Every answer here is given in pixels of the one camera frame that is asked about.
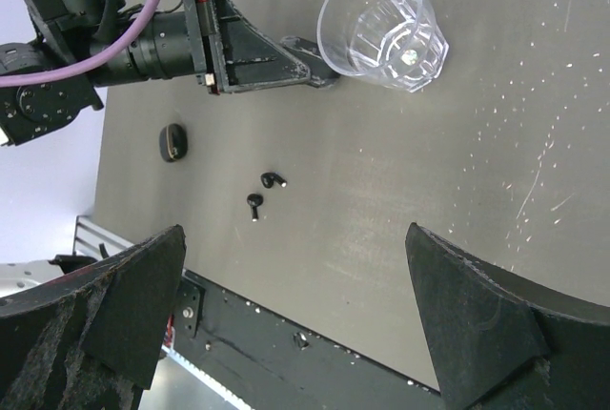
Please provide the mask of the glossy black gold-striped earbud case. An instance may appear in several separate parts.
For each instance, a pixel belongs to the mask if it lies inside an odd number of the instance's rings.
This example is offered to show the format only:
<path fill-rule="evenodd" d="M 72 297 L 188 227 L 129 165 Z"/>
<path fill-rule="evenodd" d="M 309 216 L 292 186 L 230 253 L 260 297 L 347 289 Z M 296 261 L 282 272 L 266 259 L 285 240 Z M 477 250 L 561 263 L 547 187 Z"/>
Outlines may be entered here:
<path fill-rule="evenodd" d="M 165 126 L 159 134 L 159 152 L 167 163 L 183 159 L 188 153 L 188 137 L 185 128 L 177 123 Z"/>

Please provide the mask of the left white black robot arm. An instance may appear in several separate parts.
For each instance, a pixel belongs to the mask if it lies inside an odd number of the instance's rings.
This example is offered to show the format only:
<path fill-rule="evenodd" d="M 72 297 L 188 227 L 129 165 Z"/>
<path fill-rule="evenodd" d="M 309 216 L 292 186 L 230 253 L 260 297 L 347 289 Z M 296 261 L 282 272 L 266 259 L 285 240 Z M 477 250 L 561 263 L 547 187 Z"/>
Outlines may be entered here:
<path fill-rule="evenodd" d="M 101 109 L 101 87 L 193 76 L 212 94 L 305 84 L 338 74 L 317 45 L 274 41 L 233 0 L 24 0 L 35 30 L 1 48 L 1 142 L 18 146 Z"/>

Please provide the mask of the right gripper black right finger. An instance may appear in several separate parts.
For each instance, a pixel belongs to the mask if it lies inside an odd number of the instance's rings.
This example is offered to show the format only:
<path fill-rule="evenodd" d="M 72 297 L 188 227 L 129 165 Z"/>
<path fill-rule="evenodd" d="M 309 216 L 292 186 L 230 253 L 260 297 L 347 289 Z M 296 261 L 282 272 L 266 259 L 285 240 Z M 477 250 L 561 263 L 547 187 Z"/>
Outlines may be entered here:
<path fill-rule="evenodd" d="M 608 408 L 608 307 L 504 270 L 416 223 L 405 251 L 446 408 Z"/>

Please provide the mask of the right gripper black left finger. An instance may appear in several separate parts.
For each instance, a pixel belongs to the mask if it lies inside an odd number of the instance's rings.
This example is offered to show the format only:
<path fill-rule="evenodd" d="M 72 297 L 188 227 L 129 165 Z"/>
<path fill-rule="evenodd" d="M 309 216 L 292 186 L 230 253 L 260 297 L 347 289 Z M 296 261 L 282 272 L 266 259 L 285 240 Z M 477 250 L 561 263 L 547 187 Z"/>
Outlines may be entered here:
<path fill-rule="evenodd" d="M 173 225 L 1 299 L 4 409 L 136 409 L 151 388 L 186 256 Z"/>

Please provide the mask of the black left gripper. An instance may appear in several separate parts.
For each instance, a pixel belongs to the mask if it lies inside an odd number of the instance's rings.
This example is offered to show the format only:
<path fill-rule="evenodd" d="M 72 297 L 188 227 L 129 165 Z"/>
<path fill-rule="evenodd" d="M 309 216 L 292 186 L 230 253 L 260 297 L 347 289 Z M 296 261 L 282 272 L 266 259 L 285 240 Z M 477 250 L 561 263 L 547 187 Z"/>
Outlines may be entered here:
<path fill-rule="evenodd" d="M 233 0 L 183 0 L 183 7 L 194 75 L 210 94 L 324 89 L 339 79 L 316 43 L 298 36 L 274 41 Z"/>

